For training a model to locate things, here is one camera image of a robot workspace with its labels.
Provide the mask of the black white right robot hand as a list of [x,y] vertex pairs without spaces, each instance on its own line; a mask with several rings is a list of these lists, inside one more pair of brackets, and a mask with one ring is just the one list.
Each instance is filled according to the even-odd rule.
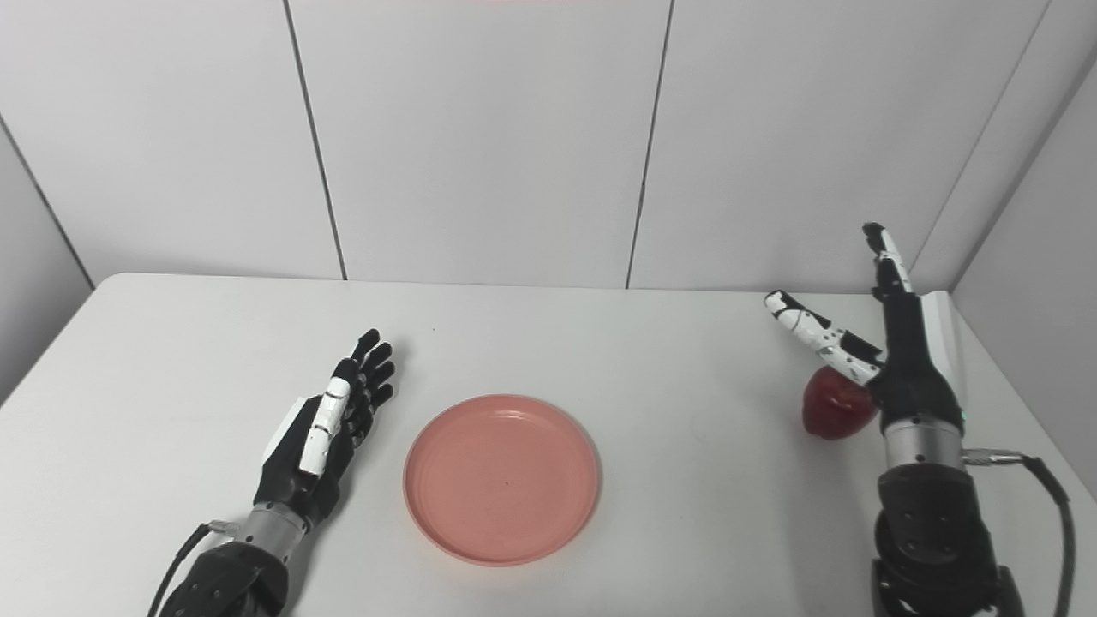
[[927,416],[963,431],[960,345],[948,294],[916,293],[890,232],[875,222],[867,222],[862,231],[873,253],[872,296],[883,310],[884,349],[783,290],[767,294],[765,308],[823,363],[866,388],[883,413],[884,426]]

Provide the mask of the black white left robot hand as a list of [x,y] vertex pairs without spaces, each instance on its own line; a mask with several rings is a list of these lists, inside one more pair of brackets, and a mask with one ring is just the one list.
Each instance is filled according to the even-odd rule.
[[255,505],[281,504],[309,529],[332,516],[357,448],[394,395],[393,351],[377,329],[369,329],[321,394],[294,403],[267,445]]

